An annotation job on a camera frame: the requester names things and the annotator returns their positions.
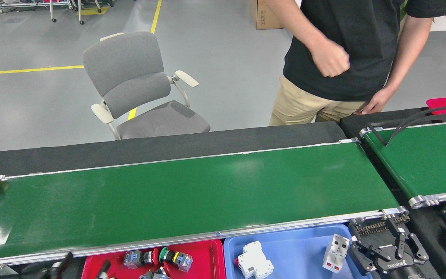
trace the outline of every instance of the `chain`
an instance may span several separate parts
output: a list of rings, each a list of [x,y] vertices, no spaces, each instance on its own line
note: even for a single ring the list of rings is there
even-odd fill
[[[398,217],[395,219],[396,224],[405,224],[409,222],[410,217],[408,215],[404,215],[402,217]],[[356,230],[359,232],[359,235],[367,235],[370,233],[380,233],[382,231],[388,230],[386,226],[386,222],[378,222],[367,226],[356,226]]]

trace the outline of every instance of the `gray office chair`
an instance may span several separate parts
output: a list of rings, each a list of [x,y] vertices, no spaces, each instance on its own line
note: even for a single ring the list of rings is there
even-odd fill
[[[103,98],[91,106],[94,114],[110,126],[117,140],[209,132],[209,124],[189,106],[187,94],[178,81],[191,87],[198,83],[183,71],[167,76],[158,41],[150,32],[115,34],[87,49],[85,71]],[[132,118],[116,128],[114,119],[145,103],[167,97],[174,84],[185,105],[172,100]]]

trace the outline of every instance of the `white circuit breaker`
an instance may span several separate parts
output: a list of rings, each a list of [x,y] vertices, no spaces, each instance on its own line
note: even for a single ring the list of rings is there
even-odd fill
[[[349,242],[348,238],[334,234],[333,239],[326,247],[322,266],[331,272],[338,273],[342,269],[345,256],[347,256]]]
[[[259,240],[245,245],[242,252],[243,254],[237,260],[245,279],[252,276],[256,279],[264,279],[273,273],[273,264],[266,259]]]

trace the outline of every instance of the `black t-shirt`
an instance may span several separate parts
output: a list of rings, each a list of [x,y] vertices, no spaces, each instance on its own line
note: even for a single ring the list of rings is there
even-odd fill
[[[404,0],[303,0],[301,10],[326,37],[342,46],[350,69],[323,77],[309,50],[295,37],[283,75],[297,87],[324,99],[369,101],[383,88],[395,57]],[[413,17],[446,15],[446,0],[409,0]]]

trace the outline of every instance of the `chair seat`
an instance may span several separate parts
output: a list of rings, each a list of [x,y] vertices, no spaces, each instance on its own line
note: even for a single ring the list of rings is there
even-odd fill
[[[117,126],[122,140],[209,132],[211,127],[201,116],[172,100]]]

